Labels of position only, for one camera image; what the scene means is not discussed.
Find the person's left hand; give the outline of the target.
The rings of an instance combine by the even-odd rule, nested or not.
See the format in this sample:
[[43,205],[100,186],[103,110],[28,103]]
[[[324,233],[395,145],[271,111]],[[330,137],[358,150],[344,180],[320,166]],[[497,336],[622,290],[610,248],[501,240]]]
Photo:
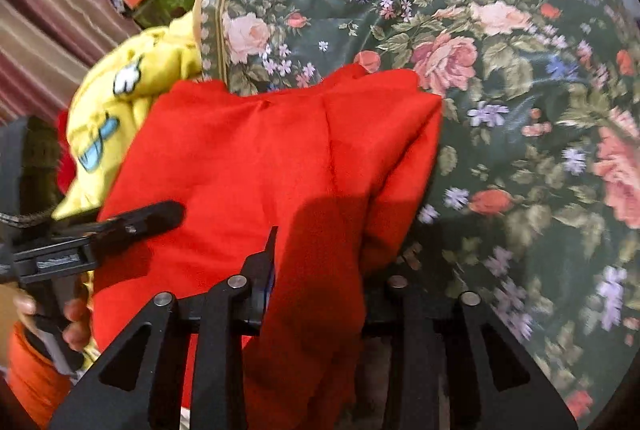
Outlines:
[[[81,352],[91,340],[91,309],[88,306],[89,290],[87,288],[88,275],[75,276],[74,295],[66,300],[63,313],[68,325],[62,333],[67,346]],[[30,332],[35,338],[44,342],[44,332],[37,327],[34,316],[38,313],[39,305],[31,295],[23,290],[17,292],[13,298],[17,316],[24,326],[25,332]]]

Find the orange sleeved left forearm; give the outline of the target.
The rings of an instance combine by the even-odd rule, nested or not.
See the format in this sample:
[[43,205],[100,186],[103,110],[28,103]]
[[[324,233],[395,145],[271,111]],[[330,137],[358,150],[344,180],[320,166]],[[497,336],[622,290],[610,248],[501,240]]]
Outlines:
[[38,428],[47,429],[53,414],[72,390],[72,380],[60,374],[49,358],[32,346],[20,321],[12,328],[8,360],[9,388]]

